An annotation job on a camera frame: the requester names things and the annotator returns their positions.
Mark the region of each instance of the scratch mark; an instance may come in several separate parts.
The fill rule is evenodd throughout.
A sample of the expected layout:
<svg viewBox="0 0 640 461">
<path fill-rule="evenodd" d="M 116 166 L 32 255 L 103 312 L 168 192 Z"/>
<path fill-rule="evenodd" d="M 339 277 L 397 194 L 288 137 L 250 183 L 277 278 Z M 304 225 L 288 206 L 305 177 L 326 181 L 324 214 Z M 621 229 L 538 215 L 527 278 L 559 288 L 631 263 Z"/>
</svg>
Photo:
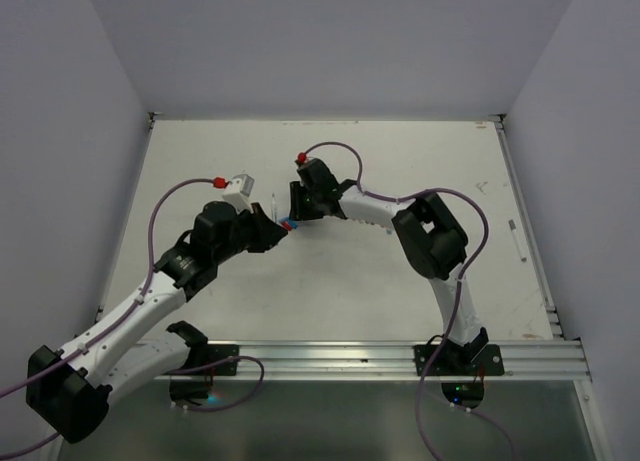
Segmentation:
<svg viewBox="0 0 640 461">
<path fill-rule="evenodd" d="M 484 188 L 487 184 L 489 184 L 489 182 L 488 182 L 488 181 L 483 181 L 483 182 L 481 182 L 481 183 L 476 183 L 476 188 L 478 188 L 478 191 L 480 191 L 482 194 L 487 194 L 487 193 L 485 193 L 485 192 L 484 192 L 484 189 L 482 189 L 482 188 Z"/>
</svg>

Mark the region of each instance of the gray wall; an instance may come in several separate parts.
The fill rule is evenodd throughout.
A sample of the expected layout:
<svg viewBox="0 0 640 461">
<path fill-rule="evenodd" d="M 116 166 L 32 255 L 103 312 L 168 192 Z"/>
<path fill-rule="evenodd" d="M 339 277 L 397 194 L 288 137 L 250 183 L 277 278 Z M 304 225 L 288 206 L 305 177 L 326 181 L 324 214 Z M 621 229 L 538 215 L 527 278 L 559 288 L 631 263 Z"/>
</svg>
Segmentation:
<svg viewBox="0 0 640 461">
<path fill-rule="evenodd" d="M 0 386 L 93 319 L 146 114 L 89 0 L 0 0 Z M 0 408 L 0 453 L 43 436 L 24 391 Z"/>
<path fill-rule="evenodd" d="M 171 117 L 505 113 L 570 0 L 92 0 Z"/>
<path fill-rule="evenodd" d="M 573 0 L 507 117 L 561 321 L 617 459 L 637 459 L 640 0 Z"/>
</svg>

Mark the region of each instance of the red cap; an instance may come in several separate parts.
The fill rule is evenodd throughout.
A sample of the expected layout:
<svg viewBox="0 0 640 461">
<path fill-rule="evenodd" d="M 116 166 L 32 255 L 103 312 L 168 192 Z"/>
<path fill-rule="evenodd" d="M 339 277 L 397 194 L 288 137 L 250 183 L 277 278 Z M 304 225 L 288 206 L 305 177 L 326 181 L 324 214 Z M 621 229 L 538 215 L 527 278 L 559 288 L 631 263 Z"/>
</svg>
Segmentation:
<svg viewBox="0 0 640 461">
<path fill-rule="evenodd" d="M 224 178 L 213 178 L 213 187 L 224 189 L 227 187 L 227 180 Z"/>
</svg>

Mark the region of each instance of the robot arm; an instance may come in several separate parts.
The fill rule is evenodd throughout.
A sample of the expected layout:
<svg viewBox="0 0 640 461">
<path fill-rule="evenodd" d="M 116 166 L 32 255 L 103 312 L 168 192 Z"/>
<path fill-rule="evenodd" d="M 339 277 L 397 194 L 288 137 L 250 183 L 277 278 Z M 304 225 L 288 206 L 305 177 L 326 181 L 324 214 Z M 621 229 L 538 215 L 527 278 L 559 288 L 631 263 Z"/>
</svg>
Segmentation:
<svg viewBox="0 0 640 461">
<path fill-rule="evenodd" d="M 243 251 L 268 251 L 286 236 L 287 230 L 271 221 L 259 204 L 249 202 L 252 184 L 250 177 L 237 176 L 223 193 L 226 202 L 204 207 L 193 229 L 155 264 L 144 297 L 141 285 L 59 350 L 42 346 L 31 355 L 29 377 L 60 366 L 27 386 L 27 404 L 68 442 L 91 434 L 115 400 L 159 374 L 184 366 L 202 348 L 202 338 L 206 345 L 206 337 L 189 325 L 184 329 L 186 323 L 177 323 L 134 353 L 130 348 L 136 342 L 213 281 L 220 264 Z"/>
<path fill-rule="evenodd" d="M 404 202 L 375 199 L 363 194 L 353 180 L 339 183 L 318 158 L 298 162 L 298 175 L 301 181 L 290 184 L 290 218 L 304 221 L 335 216 L 394 229 L 411 266 L 429 280 L 446 326 L 453 313 L 468 238 L 440 196 L 431 193 Z M 488 342 L 466 282 L 447 341 L 451 358 L 464 364 Z"/>
</svg>

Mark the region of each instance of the blue object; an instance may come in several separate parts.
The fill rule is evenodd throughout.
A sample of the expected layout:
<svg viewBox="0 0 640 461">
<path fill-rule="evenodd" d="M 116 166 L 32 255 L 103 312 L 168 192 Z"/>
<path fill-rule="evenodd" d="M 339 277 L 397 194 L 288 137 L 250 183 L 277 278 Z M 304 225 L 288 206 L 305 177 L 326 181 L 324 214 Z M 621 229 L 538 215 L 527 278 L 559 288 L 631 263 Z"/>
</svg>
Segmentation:
<svg viewBox="0 0 640 461">
<path fill-rule="evenodd" d="M 298 224 L 294 221 L 291 221 L 290 218 L 282 218 L 278 220 L 278 223 L 279 224 L 287 223 L 289 226 L 291 226 L 291 229 L 298 229 Z"/>
</svg>

